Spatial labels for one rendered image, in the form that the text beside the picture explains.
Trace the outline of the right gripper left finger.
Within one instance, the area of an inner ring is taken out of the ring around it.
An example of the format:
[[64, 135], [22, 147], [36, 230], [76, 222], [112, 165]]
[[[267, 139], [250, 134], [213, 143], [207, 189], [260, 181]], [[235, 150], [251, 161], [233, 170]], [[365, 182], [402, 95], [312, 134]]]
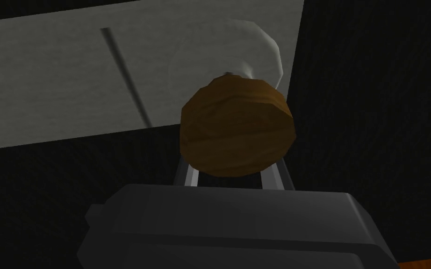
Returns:
[[188, 164], [181, 156], [177, 167], [173, 185], [198, 186], [199, 171]]

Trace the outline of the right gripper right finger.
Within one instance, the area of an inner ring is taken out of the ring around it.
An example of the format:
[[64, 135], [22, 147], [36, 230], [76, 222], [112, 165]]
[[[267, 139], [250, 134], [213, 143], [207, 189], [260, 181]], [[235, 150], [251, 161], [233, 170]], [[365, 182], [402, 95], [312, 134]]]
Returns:
[[284, 158], [261, 171], [261, 184], [263, 190], [295, 190]]

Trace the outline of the brown and white round knob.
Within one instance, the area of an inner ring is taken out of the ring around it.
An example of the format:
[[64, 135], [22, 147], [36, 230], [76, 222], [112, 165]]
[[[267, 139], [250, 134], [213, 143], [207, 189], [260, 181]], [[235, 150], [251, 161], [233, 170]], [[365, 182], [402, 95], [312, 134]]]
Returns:
[[295, 140], [294, 119], [278, 91], [276, 41], [256, 23], [190, 24], [168, 68], [179, 93], [180, 153], [215, 177], [242, 177], [280, 160]]

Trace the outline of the pale grey door leaf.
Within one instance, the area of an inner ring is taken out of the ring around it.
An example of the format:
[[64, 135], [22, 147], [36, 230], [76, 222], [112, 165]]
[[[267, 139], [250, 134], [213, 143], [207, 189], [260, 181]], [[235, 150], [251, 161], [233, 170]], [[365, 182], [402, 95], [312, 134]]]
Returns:
[[[287, 96], [304, 0], [140, 0], [0, 20], [0, 148], [154, 127], [246, 62]], [[234, 57], [217, 64], [218, 57]]]

